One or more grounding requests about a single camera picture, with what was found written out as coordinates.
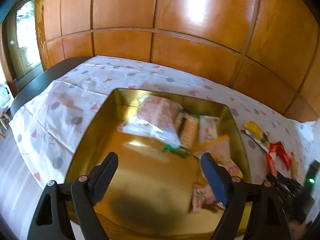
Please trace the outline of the sesame stick snack bar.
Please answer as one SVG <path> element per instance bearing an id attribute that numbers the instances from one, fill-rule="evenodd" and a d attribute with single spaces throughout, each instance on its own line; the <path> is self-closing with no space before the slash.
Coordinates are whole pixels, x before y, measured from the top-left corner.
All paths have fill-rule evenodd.
<path id="1" fill-rule="evenodd" d="M 292 179 L 298 181 L 298 165 L 293 152 L 291 152 L 291 174 Z"/>

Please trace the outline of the red-white snack packet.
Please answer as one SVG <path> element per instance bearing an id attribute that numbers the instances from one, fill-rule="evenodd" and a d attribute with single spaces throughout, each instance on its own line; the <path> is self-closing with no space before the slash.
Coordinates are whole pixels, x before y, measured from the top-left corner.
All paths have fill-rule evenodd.
<path id="1" fill-rule="evenodd" d="M 291 168 L 291 159 L 285 151 L 284 145 L 281 141 L 270 143 L 269 150 L 265 154 L 265 157 L 267 162 L 267 172 L 275 178 L 278 176 L 278 171 L 276 169 L 276 157 L 281 159 L 287 170 Z"/>

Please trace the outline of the yellow snack packet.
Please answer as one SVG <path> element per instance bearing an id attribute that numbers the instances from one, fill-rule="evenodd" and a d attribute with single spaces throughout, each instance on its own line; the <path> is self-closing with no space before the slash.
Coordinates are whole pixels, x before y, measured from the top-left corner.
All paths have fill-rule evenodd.
<path id="1" fill-rule="evenodd" d="M 266 133 L 252 121 L 244 124 L 242 130 L 251 137 L 265 152 L 269 152 L 270 141 Z"/>

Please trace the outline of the small red-brown snack packet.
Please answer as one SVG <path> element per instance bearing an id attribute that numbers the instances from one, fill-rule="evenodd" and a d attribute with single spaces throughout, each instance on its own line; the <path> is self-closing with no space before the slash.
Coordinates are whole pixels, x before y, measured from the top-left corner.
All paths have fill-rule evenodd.
<path id="1" fill-rule="evenodd" d="M 217 201 L 208 183 L 197 181 L 193 184 L 190 211 L 192 213 L 199 213 L 201 210 L 218 212 L 224 211 L 225 206 L 221 202 Z"/>

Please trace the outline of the green cracker pack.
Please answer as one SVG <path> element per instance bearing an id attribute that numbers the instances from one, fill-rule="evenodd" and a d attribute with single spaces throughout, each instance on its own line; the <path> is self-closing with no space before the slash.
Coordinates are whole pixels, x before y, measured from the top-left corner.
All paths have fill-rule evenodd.
<path id="1" fill-rule="evenodd" d="M 198 115 L 192 115 L 184 110 L 179 110 L 174 126 L 180 144 L 178 146 L 165 145 L 163 152 L 170 152 L 181 158 L 187 158 L 199 134 L 199 123 L 200 117 Z"/>

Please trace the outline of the large pink-white snack bag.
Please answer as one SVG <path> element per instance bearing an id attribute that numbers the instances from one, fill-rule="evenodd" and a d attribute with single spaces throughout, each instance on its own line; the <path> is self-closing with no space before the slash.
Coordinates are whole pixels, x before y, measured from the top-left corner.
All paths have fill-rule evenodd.
<path id="1" fill-rule="evenodd" d="M 179 146 L 175 119 L 183 107 L 177 102 L 155 95 L 140 97 L 138 102 L 137 113 L 122 122 L 118 131 Z"/>

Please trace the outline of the orange-white snack packet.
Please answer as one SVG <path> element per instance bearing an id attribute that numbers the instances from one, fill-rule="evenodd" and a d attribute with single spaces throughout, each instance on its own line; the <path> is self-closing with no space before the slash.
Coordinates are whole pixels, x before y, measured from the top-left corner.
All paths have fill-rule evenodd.
<path id="1" fill-rule="evenodd" d="M 192 155 L 201 158 L 204 153 L 210 153 L 214 160 L 224 167 L 231 176 L 243 178 L 243 173 L 231 159 L 229 136 L 223 135 L 216 139 L 198 144 L 191 149 Z"/>

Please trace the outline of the white snack packet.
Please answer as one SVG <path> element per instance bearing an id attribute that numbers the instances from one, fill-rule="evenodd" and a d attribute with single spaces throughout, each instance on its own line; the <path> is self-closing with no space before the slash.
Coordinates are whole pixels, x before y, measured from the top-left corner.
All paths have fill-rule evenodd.
<path id="1" fill-rule="evenodd" d="M 199 122 L 199 143 L 218 138 L 217 124 L 220 119 L 213 116 L 201 115 Z"/>

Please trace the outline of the patterned white tablecloth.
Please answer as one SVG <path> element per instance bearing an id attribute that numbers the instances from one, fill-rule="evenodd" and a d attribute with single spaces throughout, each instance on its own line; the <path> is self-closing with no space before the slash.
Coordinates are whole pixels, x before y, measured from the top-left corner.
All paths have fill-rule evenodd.
<path id="1" fill-rule="evenodd" d="M 227 105 L 239 128 L 253 121 L 296 156 L 299 179 L 319 159 L 319 123 L 290 120 L 228 87 L 152 63 L 96 56 L 59 75 L 10 122 L 18 149 L 40 187 L 63 182 L 84 132 L 116 88 L 191 96 Z"/>

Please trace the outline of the gold tin box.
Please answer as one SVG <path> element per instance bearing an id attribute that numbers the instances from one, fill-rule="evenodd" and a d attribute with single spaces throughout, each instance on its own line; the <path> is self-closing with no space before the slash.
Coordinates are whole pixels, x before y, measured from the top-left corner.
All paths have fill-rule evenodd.
<path id="1" fill-rule="evenodd" d="M 163 150 L 155 139 L 117 130 L 147 90 L 111 92 L 82 138 L 65 180 L 88 174 L 114 152 L 119 164 L 95 211 L 111 239 L 209 239 L 222 212 L 190 211 L 193 185 L 204 183 L 199 159 Z"/>

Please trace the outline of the wooden door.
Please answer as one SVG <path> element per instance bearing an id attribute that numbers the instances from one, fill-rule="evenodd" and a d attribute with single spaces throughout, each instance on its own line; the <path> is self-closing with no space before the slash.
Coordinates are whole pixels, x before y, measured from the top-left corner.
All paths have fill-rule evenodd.
<path id="1" fill-rule="evenodd" d="M 35 26 L 35 0 L 17 0 L 4 20 L 4 53 L 14 84 L 22 89 L 43 73 Z"/>

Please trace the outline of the wooden wall cabinet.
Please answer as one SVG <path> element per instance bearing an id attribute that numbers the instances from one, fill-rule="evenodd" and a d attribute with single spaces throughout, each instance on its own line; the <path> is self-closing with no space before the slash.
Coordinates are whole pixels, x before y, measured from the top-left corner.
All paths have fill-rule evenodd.
<path id="1" fill-rule="evenodd" d="M 303 0 L 35 0 L 45 68 L 115 56 L 168 66 L 287 118 L 319 118 L 319 22 Z"/>

